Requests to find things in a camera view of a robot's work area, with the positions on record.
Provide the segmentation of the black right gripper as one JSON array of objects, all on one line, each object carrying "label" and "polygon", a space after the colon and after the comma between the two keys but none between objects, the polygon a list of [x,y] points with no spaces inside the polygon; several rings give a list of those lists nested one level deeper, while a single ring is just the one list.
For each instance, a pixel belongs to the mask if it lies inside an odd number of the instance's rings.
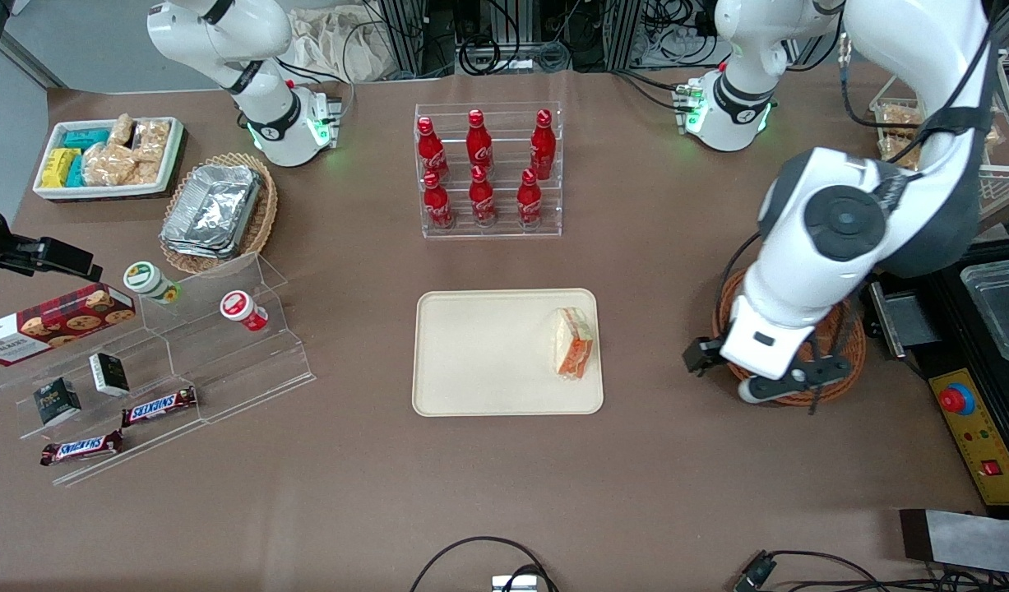
[{"label": "black right gripper", "polygon": [[12,272],[57,272],[90,282],[99,282],[103,274],[95,265],[94,255],[57,238],[38,240],[9,231],[7,219],[0,214],[0,270]]}]

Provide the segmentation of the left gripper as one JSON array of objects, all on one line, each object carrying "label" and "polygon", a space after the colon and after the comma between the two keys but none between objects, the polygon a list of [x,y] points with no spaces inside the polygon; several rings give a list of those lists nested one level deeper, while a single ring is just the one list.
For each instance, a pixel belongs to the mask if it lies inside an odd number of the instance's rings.
[{"label": "left gripper", "polygon": [[686,371],[703,376],[726,360],[753,375],[780,379],[819,321],[820,308],[772,299],[736,299],[724,345],[720,338],[696,338],[683,352]]}]

